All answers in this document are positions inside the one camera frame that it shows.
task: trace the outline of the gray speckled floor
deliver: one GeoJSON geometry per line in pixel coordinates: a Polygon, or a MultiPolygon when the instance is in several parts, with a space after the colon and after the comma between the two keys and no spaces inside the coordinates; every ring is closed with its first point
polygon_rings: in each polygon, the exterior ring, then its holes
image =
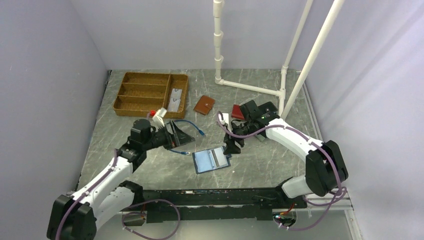
{"type": "MultiPolygon", "coordinates": [[[[206,137],[200,136],[190,124],[178,122],[178,126],[183,131],[196,136],[195,142],[178,148],[181,151],[195,152],[222,146],[224,132],[215,123],[215,114],[218,110],[229,113],[233,104],[243,104],[250,100],[255,100],[258,105],[272,101],[278,106],[276,96],[215,84],[213,69],[114,70],[101,103],[82,168],[80,188],[107,165],[112,159],[113,148],[119,148],[126,141],[133,122],[138,119],[138,117],[117,116],[113,110],[113,103],[126,72],[171,72],[189,76],[185,119],[195,122],[206,133],[206,137]],[[206,116],[193,111],[193,107],[202,95],[215,99],[212,111],[206,116]]],[[[297,77],[296,71],[288,71],[287,99],[297,77]]],[[[222,78],[227,81],[277,90],[280,86],[281,75],[279,69],[224,69],[222,78]]],[[[303,90],[294,102],[286,121],[303,133],[313,138],[317,137],[303,90]]],[[[289,177],[305,172],[305,166],[299,157],[269,139],[264,142],[256,138],[246,139],[241,154],[233,155],[230,162],[230,167],[196,174],[191,156],[172,153],[161,147],[148,151],[147,159],[129,179],[149,190],[257,188],[274,187],[289,177]]]]}

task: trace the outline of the white pvc pipe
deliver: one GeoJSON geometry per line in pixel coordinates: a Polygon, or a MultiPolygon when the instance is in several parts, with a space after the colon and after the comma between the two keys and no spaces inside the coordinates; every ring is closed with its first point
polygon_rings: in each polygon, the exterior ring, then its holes
{"type": "Polygon", "coordinates": [[[286,100],[286,76],[287,69],[289,68],[290,60],[292,59],[293,52],[295,51],[296,45],[298,44],[299,37],[301,36],[302,30],[304,28],[306,18],[308,17],[309,11],[314,0],[307,0],[305,7],[303,8],[302,15],[300,16],[299,24],[297,25],[296,32],[294,33],[293,40],[291,41],[290,49],[288,50],[287,57],[285,58],[284,64],[281,68],[281,85],[280,91],[281,95],[279,97],[278,103],[278,115],[281,116],[284,110],[284,101],[286,100]]]}
{"type": "Polygon", "coordinates": [[[296,85],[294,86],[293,91],[291,92],[290,97],[288,98],[287,104],[285,105],[285,109],[282,111],[281,117],[283,119],[286,119],[287,115],[289,114],[289,111],[292,108],[293,103],[295,102],[295,99],[298,96],[302,85],[304,84],[306,77],[308,76],[309,71],[311,70],[312,65],[314,64],[315,59],[317,58],[318,53],[320,52],[321,47],[323,46],[344,2],[345,0],[334,0],[334,2],[332,3],[330,11],[328,12],[327,17],[325,18],[324,24],[322,25],[322,28],[319,31],[318,37],[316,37],[315,43],[313,44],[309,56],[306,59],[305,65],[303,66],[299,79],[297,80],[296,85]]]}
{"type": "Polygon", "coordinates": [[[302,30],[304,28],[306,18],[308,17],[309,10],[311,9],[312,3],[314,0],[307,0],[305,7],[303,9],[302,16],[300,17],[299,25],[297,25],[296,32],[294,33],[293,41],[291,42],[290,49],[288,50],[287,57],[283,67],[288,68],[290,60],[292,59],[293,52],[295,51],[296,45],[298,44],[299,37],[301,36],[302,30]]]}
{"type": "Polygon", "coordinates": [[[215,26],[215,34],[219,35],[221,33],[221,18],[220,17],[214,17],[214,26],[215,26]]]}
{"type": "Polygon", "coordinates": [[[221,64],[224,57],[221,56],[221,40],[223,39],[223,32],[221,31],[221,12],[224,6],[223,0],[213,1],[213,18],[214,18],[214,33],[213,45],[215,46],[215,82],[220,82],[221,79],[221,64]]]}
{"type": "Polygon", "coordinates": [[[250,86],[250,85],[241,84],[241,83],[238,83],[238,82],[232,82],[232,81],[225,81],[224,80],[222,82],[222,85],[236,87],[236,88],[239,88],[239,89],[251,90],[251,91],[255,91],[255,92],[259,92],[259,93],[263,93],[263,94],[271,94],[271,95],[275,95],[275,96],[280,95],[279,91],[269,90],[269,89],[261,88],[261,87],[257,87],[257,86],[250,86]]]}

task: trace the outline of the brown wallet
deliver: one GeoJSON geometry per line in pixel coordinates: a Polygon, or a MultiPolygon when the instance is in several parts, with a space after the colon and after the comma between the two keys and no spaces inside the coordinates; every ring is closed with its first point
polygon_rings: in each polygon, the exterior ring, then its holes
{"type": "Polygon", "coordinates": [[[212,107],[214,106],[214,103],[215,103],[215,99],[203,95],[200,97],[199,101],[194,107],[194,110],[200,114],[206,115],[212,109],[212,107]]]}

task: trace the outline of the blue cable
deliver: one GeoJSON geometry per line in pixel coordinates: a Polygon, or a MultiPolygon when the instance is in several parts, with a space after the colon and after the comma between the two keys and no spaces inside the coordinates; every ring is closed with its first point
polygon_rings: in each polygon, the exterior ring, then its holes
{"type": "MultiPolygon", "coordinates": [[[[185,120],[185,119],[177,119],[177,120],[174,120],[174,122],[176,122],[176,123],[178,123],[178,122],[189,123],[189,124],[193,125],[193,127],[195,127],[197,129],[197,131],[199,132],[200,135],[205,136],[205,133],[202,130],[200,130],[200,128],[198,126],[196,126],[196,124],[194,122],[192,122],[192,121],[185,120]]],[[[177,150],[174,150],[174,149],[168,149],[168,150],[171,151],[171,152],[173,152],[173,153],[181,154],[181,155],[190,155],[191,154],[189,151],[177,151],[177,150]]]]}
{"type": "Polygon", "coordinates": [[[174,122],[176,122],[176,123],[178,123],[178,122],[189,123],[189,124],[193,125],[193,127],[195,127],[197,129],[197,131],[200,133],[200,135],[202,135],[202,136],[205,135],[205,133],[202,130],[200,130],[200,128],[198,126],[196,126],[196,124],[194,122],[192,122],[192,121],[185,120],[185,119],[177,119],[177,120],[174,120],[174,122]]]}
{"type": "Polygon", "coordinates": [[[190,155],[191,153],[189,151],[177,151],[174,149],[168,149],[169,151],[176,153],[176,154],[181,154],[181,155],[190,155]]]}

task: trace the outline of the white wall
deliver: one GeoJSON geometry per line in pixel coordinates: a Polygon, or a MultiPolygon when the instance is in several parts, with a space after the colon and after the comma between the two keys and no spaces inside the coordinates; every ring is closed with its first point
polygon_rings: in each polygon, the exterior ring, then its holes
{"type": "Polygon", "coordinates": [[[424,3],[346,1],[307,78],[366,240],[424,239],[424,3]]]}
{"type": "MultiPolygon", "coordinates": [[[[71,0],[109,69],[213,69],[212,0],[71,0]]],[[[301,69],[332,0],[316,0],[290,64],[301,69]]],[[[223,68],[279,69],[306,0],[227,0],[223,68]]]]}
{"type": "Polygon", "coordinates": [[[75,187],[107,70],[69,0],[0,2],[0,239],[46,239],[75,187]]]}

